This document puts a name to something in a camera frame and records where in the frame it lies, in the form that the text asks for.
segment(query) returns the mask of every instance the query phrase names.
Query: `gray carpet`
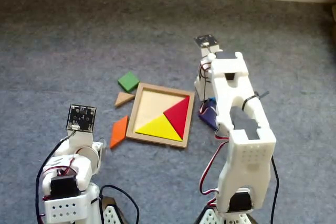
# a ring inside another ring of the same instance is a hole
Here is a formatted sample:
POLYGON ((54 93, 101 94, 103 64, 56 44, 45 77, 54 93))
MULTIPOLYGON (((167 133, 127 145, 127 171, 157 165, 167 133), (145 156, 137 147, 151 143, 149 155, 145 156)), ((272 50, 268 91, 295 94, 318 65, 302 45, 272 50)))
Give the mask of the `gray carpet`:
MULTIPOLYGON (((213 34, 241 51, 277 137, 280 191, 275 223, 334 223, 336 218, 336 60, 329 9, 255 0, 0 0, 1 223, 35 223, 37 171, 66 133, 71 103, 98 108, 94 135, 110 138, 117 79, 193 90, 200 51, 193 37, 213 34)), ((185 150, 125 140, 108 150, 98 185, 115 184, 141 209, 141 223, 193 223, 210 197, 198 180, 216 150, 196 114, 185 150)), ((225 162, 215 161, 205 188, 225 162)), ((262 210, 269 223, 272 172, 262 210)), ((130 223, 135 210, 115 196, 130 223)))

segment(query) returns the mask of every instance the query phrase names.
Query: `red triangle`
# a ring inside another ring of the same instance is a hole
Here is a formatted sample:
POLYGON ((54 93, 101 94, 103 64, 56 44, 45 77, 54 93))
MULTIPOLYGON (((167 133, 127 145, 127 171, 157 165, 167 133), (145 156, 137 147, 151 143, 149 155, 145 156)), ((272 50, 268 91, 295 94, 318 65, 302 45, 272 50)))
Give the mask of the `red triangle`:
POLYGON ((172 126, 182 139, 185 127, 185 120, 187 119, 188 106, 189 96, 163 112, 163 114, 167 117, 168 121, 172 124, 172 126))

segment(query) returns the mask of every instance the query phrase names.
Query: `green square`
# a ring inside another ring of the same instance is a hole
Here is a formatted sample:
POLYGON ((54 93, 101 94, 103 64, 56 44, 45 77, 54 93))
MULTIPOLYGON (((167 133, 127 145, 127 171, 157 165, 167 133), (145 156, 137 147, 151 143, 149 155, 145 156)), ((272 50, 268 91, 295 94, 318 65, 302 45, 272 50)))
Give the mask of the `green square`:
POLYGON ((135 89, 139 84, 138 78, 129 71, 128 73, 124 74, 119 80, 119 85, 125 89, 126 92, 130 92, 135 89))

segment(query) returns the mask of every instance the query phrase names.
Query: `tangram puzzle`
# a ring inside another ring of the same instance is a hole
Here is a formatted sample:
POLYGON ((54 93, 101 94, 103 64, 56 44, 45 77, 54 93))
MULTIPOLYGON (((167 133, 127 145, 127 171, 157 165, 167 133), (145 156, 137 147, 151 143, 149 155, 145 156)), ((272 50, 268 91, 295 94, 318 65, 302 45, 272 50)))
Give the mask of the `tangram puzzle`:
POLYGON ((140 83, 126 136, 187 146, 194 92, 140 83))

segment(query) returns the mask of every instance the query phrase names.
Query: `wooden puzzle frame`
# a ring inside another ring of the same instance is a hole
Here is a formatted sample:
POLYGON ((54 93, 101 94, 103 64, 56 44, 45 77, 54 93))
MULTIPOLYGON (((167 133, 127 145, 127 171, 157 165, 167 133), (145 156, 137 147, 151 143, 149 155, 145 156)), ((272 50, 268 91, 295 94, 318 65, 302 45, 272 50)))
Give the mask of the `wooden puzzle frame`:
POLYGON ((130 116, 129 125, 128 125, 127 132, 126 132, 126 137, 136 139, 136 140, 152 142, 152 143, 166 144, 170 146, 186 148, 187 143, 188 143, 190 124, 191 124, 191 116, 193 112, 194 98, 195 98, 195 92, 166 88, 166 87, 155 86, 155 85, 140 82, 136 96, 135 96, 135 101, 134 101, 132 113, 130 116), (144 135, 144 134, 135 132, 134 126, 135 126, 135 121, 137 119, 136 116, 139 110, 139 106, 140 106, 140 102, 141 102, 141 98, 142 98, 142 94, 144 90, 152 91, 156 93, 173 95, 173 96, 179 96, 179 97, 189 96, 187 117, 186 117, 186 122, 185 122, 184 134, 183 134, 183 138, 181 142, 166 139, 166 138, 161 138, 157 136, 144 135))

